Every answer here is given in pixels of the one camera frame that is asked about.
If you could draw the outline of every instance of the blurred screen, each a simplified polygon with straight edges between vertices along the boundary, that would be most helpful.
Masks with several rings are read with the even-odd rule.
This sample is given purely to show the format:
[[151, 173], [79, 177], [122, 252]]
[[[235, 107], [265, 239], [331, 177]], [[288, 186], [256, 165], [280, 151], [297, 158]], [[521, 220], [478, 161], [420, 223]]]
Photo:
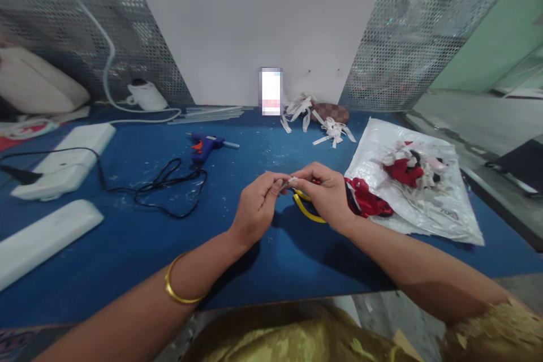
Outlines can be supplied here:
[[283, 70], [260, 68], [260, 108], [264, 116], [280, 116], [283, 105]]

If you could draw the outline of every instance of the yellow pliers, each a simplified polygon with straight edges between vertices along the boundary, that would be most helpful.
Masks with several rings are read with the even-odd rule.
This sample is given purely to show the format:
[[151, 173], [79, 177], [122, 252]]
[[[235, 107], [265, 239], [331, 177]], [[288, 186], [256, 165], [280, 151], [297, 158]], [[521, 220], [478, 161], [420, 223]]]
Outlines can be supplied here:
[[320, 216], [314, 215], [311, 212], [307, 210], [307, 208], [304, 206], [302, 200], [305, 202], [311, 202], [311, 198], [308, 197], [306, 194], [304, 194], [299, 189], [292, 189], [294, 191], [294, 201], [296, 202], [296, 205], [298, 208], [300, 208], [301, 212], [307, 216], [312, 221], [318, 222], [318, 223], [326, 223], [324, 219], [322, 219]]

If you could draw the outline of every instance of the blue work surface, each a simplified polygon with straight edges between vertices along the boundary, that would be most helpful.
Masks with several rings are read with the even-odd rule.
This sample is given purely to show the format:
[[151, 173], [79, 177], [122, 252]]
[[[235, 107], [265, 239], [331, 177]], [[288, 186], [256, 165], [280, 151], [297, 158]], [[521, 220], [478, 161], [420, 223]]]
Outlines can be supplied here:
[[[118, 114], [93, 112], [86, 122], [69, 124], [8, 152], [52, 149], [75, 125], [102, 122], [113, 119], [113, 115]], [[369, 116], [351, 115], [349, 128], [357, 140]], [[389, 114], [372, 116], [394, 122]], [[141, 186], [175, 157], [183, 160], [182, 174], [188, 173], [193, 150], [186, 132], [222, 136], [241, 147], [213, 151], [204, 166], [209, 178], [200, 205], [184, 220], [134, 206], [130, 195], [102, 191], [96, 168], [77, 191], [49, 202], [11, 197], [16, 183], [0, 178], [0, 239], [77, 199], [91, 201], [105, 216], [92, 231], [0, 292], [0, 327], [84, 320], [181, 252], [227, 230], [240, 192], [264, 171], [291, 173], [319, 161], [343, 173], [357, 147], [346, 137], [337, 149], [332, 149], [331, 143], [314, 146], [312, 142], [323, 132], [317, 124], [312, 123], [304, 133], [298, 120], [292, 124], [292, 133], [286, 134], [277, 117], [261, 117], [255, 111], [224, 122], [121, 124], [102, 155], [108, 186]], [[37, 161], [38, 157], [26, 156], [4, 163], [26, 168]], [[183, 213], [193, 204], [197, 186], [192, 183], [161, 191], [147, 203]], [[492, 278], [543, 272], [543, 261], [531, 247], [477, 196], [471, 194], [470, 199], [485, 247], [471, 248], [436, 237], [417, 238]], [[289, 193], [278, 199], [272, 227], [260, 243], [216, 283], [201, 307], [235, 307], [393, 288], [379, 267], [347, 239], [328, 225], [305, 218]]]

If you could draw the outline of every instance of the white power strip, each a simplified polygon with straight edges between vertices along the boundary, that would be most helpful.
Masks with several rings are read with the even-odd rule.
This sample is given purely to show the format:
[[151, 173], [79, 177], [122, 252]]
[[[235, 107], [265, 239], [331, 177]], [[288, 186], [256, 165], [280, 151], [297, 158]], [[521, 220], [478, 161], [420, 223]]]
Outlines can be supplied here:
[[[102, 154], [115, 134], [115, 128], [108, 124], [90, 124], [74, 128], [55, 150], [73, 147], [87, 147]], [[60, 195], [78, 189], [91, 168], [96, 156], [89, 150], [70, 150], [49, 153], [33, 170], [43, 176], [31, 185], [20, 185], [11, 194], [24, 200], [49, 201]]]
[[0, 291], [87, 233], [103, 219], [100, 211], [89, 201], [77, 200], [1, 241]]

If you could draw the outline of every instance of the forearm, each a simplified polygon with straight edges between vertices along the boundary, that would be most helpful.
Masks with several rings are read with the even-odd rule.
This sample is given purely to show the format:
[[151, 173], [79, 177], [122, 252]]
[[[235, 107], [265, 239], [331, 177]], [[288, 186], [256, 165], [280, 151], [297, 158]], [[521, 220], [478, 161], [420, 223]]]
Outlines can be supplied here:
[[[171, 286], [181, 298], [205, 296], [213, 283], [248, 247], [229, 232], [178, 260]], [[179, 333], [197, 304], [179, 304], [165, 289], [167, 267], [72, 329], [36, 360], [149, 361]]]
[[507, 290], [426, 243], [359, 218], [346, 235], [420, 308], [446, 323], [507, 301]]

